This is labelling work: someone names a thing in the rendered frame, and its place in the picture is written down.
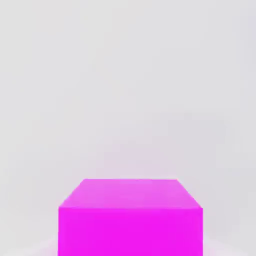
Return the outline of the small magenta cube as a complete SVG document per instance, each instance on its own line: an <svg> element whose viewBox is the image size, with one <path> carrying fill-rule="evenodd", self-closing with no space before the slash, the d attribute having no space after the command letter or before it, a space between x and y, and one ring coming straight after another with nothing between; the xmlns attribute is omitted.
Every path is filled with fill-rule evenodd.
<svg viewBox="0 0 256 256"><path fill-rule="evenodd" d="M84 179L58 208L58 256L203 256L203 208L175 179Z"/></svg>

